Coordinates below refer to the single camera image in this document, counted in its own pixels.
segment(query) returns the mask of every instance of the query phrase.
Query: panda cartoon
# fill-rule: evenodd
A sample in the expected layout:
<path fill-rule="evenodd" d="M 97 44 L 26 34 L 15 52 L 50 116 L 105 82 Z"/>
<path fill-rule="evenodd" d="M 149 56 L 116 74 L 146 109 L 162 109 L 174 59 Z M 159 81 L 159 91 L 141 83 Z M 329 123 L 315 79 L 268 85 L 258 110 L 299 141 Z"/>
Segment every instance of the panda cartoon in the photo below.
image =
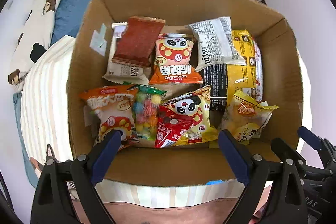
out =
<path fill-rule="evenodd" d="M 183 37 L 166 37 L 161 39 L 158 46 L 161 56 L 175 62 L 190 58 L 192 50 L 190 41 Z"/>
<path fill-rule="evenodd" d="M 194 95 L 177 101 L 173 106 L 173 110 L 179 115 L 192 117 L 194 126 L 196 126 L 203 120 L 202 109 L 199 107 L 200 104 L 201 99 L 197 95 Z"/>

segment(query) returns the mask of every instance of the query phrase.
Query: open cardboard box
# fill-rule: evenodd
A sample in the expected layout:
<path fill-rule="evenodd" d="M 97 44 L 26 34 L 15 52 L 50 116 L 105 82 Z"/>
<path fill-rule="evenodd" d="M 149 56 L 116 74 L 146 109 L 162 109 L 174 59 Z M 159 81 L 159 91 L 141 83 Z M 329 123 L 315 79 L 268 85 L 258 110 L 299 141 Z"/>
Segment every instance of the open cardboard box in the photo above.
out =
<path fill-rule="evenodd" d="M 102 78 L 106 73 L 112 39 L 111 23 L 125 22 L 130 16 L 148 16 L 166 20 L 164 31 L 183 29 L 184 25 L 220 16 L 231 16 L 232 29 L 247 29 L 260 47 L 263 61 L 264 101 L 278 105 L 260 139 L 247 148 L 267 160 L 279 161 L 270 149 L 270 141 L 281 137 L 291 147 L 298 144 L 301 126 L 299 105 L 303 90 L 296 42 L 285 18 L 254 0 L 91 0 L 83 18 L 73 50 L 68 78 L 70 142 L 74 156 L 88 153 L 94 139 L 85 127 L 84 90 L 113 85 Z M 94 30 L 107 26 L 105 57 L 90 48 Z M 199 85 L 160 85 L 169 97 L 195 90 Z M 222 113 L 212 111 L 211 123 L 219 124 Z M 227 180 L 234 175 L 219 149 L 154 149 L 129 147 L 117 153 L 105 178 L 148 186 L 205 184 Z"/>

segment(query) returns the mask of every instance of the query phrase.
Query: orange snack bag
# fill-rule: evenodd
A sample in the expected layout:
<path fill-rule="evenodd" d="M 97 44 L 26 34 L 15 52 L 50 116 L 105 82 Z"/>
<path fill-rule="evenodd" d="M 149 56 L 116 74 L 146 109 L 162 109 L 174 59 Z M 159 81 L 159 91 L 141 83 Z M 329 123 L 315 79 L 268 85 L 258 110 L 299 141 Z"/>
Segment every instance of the orange snack bag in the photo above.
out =
<path fill-rule="evenodd" d="M 180 83 L 201 84 L 203 79 L 189 64 L 194 46 L 192 35 L 162 33 L 156 40 L 154 74 L 149 81 L 153 84 Z"/>
<path fill-rule="evenodd" d="M 100 119 L 100 127 L 95 144 L 100 143 L 112 129 L 120 130 L 121 146 L 119 149 L 139 142 L 133 131 L 133 98 L 138 92 L 136 85 L 105 86 L 83 92 L 79 97 L 86 100 Z"/>

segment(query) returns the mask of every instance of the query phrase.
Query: snack package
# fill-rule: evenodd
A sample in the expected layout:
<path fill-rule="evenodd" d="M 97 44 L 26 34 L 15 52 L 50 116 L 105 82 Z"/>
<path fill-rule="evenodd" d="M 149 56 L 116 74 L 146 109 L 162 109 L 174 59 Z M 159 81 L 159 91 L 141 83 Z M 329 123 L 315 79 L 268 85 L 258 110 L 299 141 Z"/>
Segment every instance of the snack package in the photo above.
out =
<path fill-rule="evenodd" d="M 203 83 L 201 75 L 189 64 L 194 37 L 181 33 L 162 33 L 156 40 L 154 74 L 149 82 L 166 84 Z"/>
<path fill-rule="evenodd" d="M 225 111 L 236 90 L 261 102 L 263 99 L 263 66 L 258 45 L 247 30 L 233 30 L 235 48 L 246 60 L 246 66 L 212 65 L 200 72 L 204 85 L 212 85 L 210 109 Z"/>
<path fill-rule="evenodd" d="M 211 87 L 208 85 L 161 103 L 176 114 L 193 119 L 193 127 L 173 145 L 203 143 L 218 138 L 217 130 L 210 126 L 210 90 Z"/>
<path fill-rule="evenodd" d="M 137 87 L 139 92 L 133 105 L 135 130 L 140 137 L 154 140 L 157 133 L 157 108 L 167 92 L 146 85 Z"/>
<path fill-rule="evenodd" d="M 246 60 L 232 42 L 230 17 L 209 19 L 190 24 L 189 27 L 198 40 L 196 71 L 215 64 L 246 65 Z"/>
<path fill-rule="evenodd" d="M 118 85 L 92 89 L 79 95 L 100 119 L 95 144 L 100 143 L 112 129 L 122 132 L 119 149 L 139 142 L 137 134 L 132 130 L 132 104 L 137 92 L 135 85 Z"/>
<path fill-rule="evenodd" d="M 148 59 L 165 23 L 158 18 L 130 17 L 112 61 L 128 66 L 152 67 Z"/>
<path fill-rule="evenodd" d="M 227 129 L 238 142 L 248 144 L 249 139 L 260 137 L 276 108 L 279 107 L 268 106 L 265 102 L 258 104 L 252 97 L 237 90 L 218 130 Z"/>
<path fill-rule="evenodd" d="M 127 22 L 112 23 L 112 29 L 114 29 L 109 61 L 107 64 L 106 74 L 103 76 L 108 81 L 122 84 L 124 81 L 132 82 L 135 84 L 148 85 L 149 80 L 143 73 L 143 68 L 121 65 L 112 62 L 114 53 L 116 52 L 117 43 L 120 40 L 123 32 L 125 31 Z"/>
<path fill-rule="evenodd" d="M 192 117 L 177 115 L 162 105 L 159 106 L 157 112 L 155 148 L 163 148 L 176 143 L 193 126 Z"/>

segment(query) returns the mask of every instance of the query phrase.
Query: white blanket with bears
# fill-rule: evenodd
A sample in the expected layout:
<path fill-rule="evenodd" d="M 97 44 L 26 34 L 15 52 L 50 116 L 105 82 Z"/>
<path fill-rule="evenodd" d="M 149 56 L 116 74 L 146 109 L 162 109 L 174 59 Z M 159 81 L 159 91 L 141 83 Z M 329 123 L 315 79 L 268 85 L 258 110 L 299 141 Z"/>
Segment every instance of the white blanket with bears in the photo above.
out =
<path fill-rule="evenodd" d="M 27 73 L 50 47 L 55 12 L 60 1 L 35 0 L 28 19 L 18 34 L 17 47 L 8 74 L 8 82 L 14 86 L 16 92 L 22 91 Z"/>

